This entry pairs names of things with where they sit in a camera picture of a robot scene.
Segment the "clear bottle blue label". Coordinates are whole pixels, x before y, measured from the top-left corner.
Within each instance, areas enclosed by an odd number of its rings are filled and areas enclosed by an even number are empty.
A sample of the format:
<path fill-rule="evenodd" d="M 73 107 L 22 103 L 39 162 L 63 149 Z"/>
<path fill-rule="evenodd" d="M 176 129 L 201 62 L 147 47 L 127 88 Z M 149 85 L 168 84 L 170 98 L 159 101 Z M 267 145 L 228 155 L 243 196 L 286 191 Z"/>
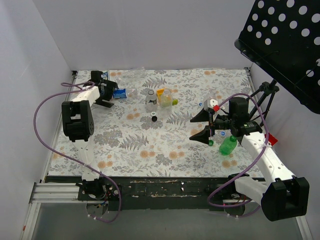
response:
<path fill-rule="evenodd" d="M 117 88 L 114 90 L 112 97 L 114 99 L 135 98 L 138 91 L 135 88 Z"/>

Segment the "clear bottle black cap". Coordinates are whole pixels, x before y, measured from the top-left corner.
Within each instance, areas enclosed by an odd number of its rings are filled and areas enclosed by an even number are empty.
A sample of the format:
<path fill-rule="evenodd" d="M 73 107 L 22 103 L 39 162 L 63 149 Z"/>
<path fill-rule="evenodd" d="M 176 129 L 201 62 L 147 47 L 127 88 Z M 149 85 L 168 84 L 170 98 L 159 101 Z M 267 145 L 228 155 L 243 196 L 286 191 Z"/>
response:
<path fill-rule="evenodd" d="M 150 89 L 145 98 L 145 106 L 149 112 L 156 112 L 158 108 L 157 95 Z"/>

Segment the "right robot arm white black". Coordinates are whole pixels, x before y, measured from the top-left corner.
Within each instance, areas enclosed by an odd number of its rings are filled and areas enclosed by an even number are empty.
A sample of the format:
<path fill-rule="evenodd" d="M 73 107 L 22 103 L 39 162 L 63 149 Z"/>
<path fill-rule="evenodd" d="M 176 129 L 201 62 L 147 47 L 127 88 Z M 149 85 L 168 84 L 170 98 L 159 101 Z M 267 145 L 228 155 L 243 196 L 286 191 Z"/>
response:
<path fill-rule="evenodd" d="M 229 130 L 230 139 L 240 143 L 252 157 L 253 162 L 242 172 L 229 176 L 228 181 L 216 188 L 207 198 L 207 203 L 220 207 L 211 199 L 222 189 L 237 199 L 241 195 L 256 202 L 266 218 L 278 221 L 304 216 L 307 213 L 310 185 L 305 177 L 297 177 L 274 152 L 269 141 L 267 126 L 252 121 L 249 117 L 249 101 L 253 97 L 236 93 L 226 99 L 228 114 L 220 115 L 221 103 L 213 98 L 202 104 L 201 111 L 190 122 L 207 122 L 205 128 L 191 136 L 191 141 L 209 145 L 216 130 Z"/>

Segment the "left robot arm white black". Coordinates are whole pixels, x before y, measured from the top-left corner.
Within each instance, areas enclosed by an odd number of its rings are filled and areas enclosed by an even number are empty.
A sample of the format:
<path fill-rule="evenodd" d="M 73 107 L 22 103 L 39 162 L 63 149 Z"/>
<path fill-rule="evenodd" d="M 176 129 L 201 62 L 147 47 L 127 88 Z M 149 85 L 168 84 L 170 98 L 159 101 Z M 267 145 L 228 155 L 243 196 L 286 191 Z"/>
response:
<path fill-rule="evenodd" d="M 63 133 L 76 148 L 78 160 L 84 163 L 81 189 L 95 200 L 103 199 L 107 191 L 100 174 L 92 170 L 95 157 L 91 137 L 95 124 L 91 107 L 96 104 L 111 108 L 114 105 L 111 99 L 117 88 L 118 84 L 107 80 L 102 71 L 93 70 L 90 80 L 83 84 L 84 91 L 61 104 Z"/>

